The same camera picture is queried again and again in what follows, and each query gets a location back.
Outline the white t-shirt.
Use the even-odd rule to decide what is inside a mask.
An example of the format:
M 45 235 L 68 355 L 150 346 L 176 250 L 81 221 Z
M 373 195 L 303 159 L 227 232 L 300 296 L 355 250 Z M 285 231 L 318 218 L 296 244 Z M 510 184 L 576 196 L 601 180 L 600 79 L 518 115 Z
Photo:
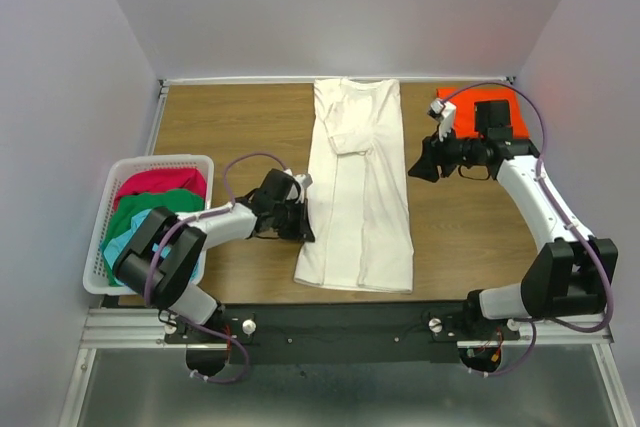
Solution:
M 309 223 L 294 279 L 310 286 L 410 293 L 414 248 L 400 84 L 347 78 L 313 85 Z

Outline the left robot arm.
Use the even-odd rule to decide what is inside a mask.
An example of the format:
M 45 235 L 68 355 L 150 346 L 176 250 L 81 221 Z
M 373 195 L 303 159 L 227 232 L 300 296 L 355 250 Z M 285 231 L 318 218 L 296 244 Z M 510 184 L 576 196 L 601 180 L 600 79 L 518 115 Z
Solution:
M 223 319 L 223 303 L 192 280 L 201 255 L 247 239 L 313 243 L 307 191 L 310 174 L 270 170 L 261 185 L 222 207 L 176 213 L 152 209 L 115 260 L 114 277 L 160 314 L 168 334 L 185 327 L 201 342 L 250 339 L 255 316 Z

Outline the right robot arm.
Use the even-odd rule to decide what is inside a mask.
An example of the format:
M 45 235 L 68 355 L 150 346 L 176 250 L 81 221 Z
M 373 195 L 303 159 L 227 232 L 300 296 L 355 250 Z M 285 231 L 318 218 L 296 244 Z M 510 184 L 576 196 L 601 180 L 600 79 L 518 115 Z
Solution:
M 464 168 L 485 168 L 515 203 L 537 249 L 520 282 L 469 293 L 459 317 L 462 331 L 480 339 L 508 319 L 550 320 L 582 333 L 607 328 L 618 258 L 613 241 L 595 237 L 570 211 L 547 176 L 541 151 L 515 134 L 507 100 L 475 104 L 471 137 L 456 132 L 456 113 L 449 100 L 431 103 L 437 129 L 423 139 L 410 176 L 437 182 Z

